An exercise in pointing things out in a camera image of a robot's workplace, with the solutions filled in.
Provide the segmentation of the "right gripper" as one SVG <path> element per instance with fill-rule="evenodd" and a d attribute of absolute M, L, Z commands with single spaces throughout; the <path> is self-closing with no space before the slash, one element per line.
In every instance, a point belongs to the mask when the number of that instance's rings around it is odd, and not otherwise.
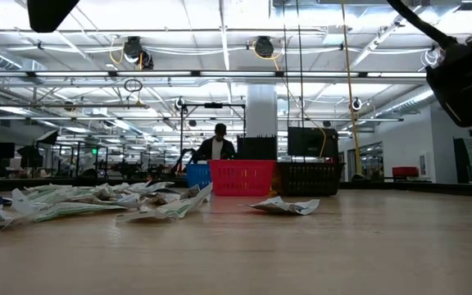
<path fill-rule="evenodd" d="M 426 81 L 443 110 L 459 127 L 472 126 L 472 42 L 450 46 Z"/>

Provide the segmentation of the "red bin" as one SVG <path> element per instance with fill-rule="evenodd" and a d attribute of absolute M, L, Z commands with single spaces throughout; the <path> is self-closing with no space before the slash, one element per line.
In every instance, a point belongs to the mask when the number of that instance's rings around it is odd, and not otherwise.
<path fill-rule="evenodd" d="M 418 177 L 420 172 L 415 166 L 394 166 L 392 174 L 394 179 L 409 179 Z"/>

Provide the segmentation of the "black monitor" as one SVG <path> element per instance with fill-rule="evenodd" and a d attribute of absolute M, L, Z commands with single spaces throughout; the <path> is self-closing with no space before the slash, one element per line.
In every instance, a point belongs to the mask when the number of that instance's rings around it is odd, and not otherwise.
<path fill-rule="evenodd" d="M 296 157 L 337 157 L 335 129 L 288 127 L 288 155 Z"/>

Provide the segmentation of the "black plastic basket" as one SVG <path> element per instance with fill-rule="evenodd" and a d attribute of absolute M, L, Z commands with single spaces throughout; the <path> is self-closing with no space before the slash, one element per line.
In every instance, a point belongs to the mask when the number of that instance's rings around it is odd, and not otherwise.
<path fill-rule="evenodd" d="M 279 194 L 288 197 L 329 197 L 338 192 L 343 163 L 278 162 Z"/>

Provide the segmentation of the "white pillar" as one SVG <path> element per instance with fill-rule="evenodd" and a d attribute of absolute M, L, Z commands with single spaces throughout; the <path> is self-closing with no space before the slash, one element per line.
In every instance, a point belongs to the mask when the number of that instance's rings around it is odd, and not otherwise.
<path fill-rule="evenodd" d="M 277 93 L 274 85 L 249 84 L 246 110 L 248 137 L 271 137 L 277 134 Z"/>

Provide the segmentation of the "ceiling light strip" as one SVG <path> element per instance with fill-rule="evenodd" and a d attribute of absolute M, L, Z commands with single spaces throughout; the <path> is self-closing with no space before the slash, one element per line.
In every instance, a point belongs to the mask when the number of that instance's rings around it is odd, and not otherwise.
<path fill-rule="evenodd" d="M 259 71 L 259 70 L 122 70 L 122 71 L 0 71 L 0 77 L 207 77 L 207 78 L 425 78 L 424 72 Z"/>

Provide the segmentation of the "red plastic basket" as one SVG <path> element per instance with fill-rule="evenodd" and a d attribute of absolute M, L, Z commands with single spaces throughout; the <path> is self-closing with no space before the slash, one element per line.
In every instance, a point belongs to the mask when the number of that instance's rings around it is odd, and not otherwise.
<path fill-rule="evenodd" d="M 220 197 L 268 195 L 275 165 L 272 160 L 211 160 L 213 192 Z"/>

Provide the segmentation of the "person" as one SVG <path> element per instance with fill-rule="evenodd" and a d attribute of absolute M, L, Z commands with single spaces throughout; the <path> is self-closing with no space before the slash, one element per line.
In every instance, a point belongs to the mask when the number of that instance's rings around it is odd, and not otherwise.
<path fill-rule="evenodd" d="M 219 123 L 215 127 L 215 135 L 202 142 L 195 157 L 200 160 L 227 160 L 236 155 L 234 145 L 227 139 L 226 125 Z"/>

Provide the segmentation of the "blue plastic basket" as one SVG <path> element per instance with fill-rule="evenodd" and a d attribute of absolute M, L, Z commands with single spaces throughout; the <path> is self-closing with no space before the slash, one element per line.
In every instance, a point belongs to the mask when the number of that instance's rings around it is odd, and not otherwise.
<path fill-rule="evenodd" d="M 198 185 L 200 189 L 211 183 L 210 166 L 208 164 L 188 164 L 186 166 L 188 186 Z"/>

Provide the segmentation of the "silver ventilation duct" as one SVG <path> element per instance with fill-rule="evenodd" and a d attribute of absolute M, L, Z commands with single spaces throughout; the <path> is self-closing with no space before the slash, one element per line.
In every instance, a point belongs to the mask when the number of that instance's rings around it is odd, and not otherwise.
<path fill-rule="evenodd" d="M 434 99 L 433 90 L 428 85 L 423 85 L 382 106 L 374 116 L 381 117 L 416 111 L 423 105 L 430 104 Z"/>

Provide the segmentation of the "black background rig frame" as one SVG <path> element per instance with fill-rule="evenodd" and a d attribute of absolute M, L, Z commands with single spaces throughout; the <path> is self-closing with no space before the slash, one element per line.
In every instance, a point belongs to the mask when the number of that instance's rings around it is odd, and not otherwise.
<path fill-rule="evenodd" d="M 191 106 L 190 104 L 184 104 L 182 106 L 182 109 L 180 111 L 180 147 L 183 147 L 183 131 L 184 131 L 184 109 L 185 107 L 187 106 Z M 233 105 L 233 104 L 224 104 L 224 103 L 218 103 L 218 102 L 209 102 L 209 103 L 204 103 L 202 105 L 204 108 L 223 108 L 223 107 L 229 107 L 231 108 L 231 110 L 233 109 L 232 107 L 236 106 L 236 105 Z M 243 117 L 243 129 L 245 129 L 246 125 L 245 125 L 245 120 L 246 119 L 246 111 L 245 111 L 245 106 L 244 105 L 238 105 L 240 107 L 243 108 L 243 114 L 244 114 L 244 117 Z M 188 161 L 188 164 L 191 164 L 191 162 L 193 162 L 193 164 L 197 164 L 198 162 L 198 159 L 195 157 L 195 154 L 196 152 L 194 153 L 194 156 L 191 156 L 190 160 Z"/>

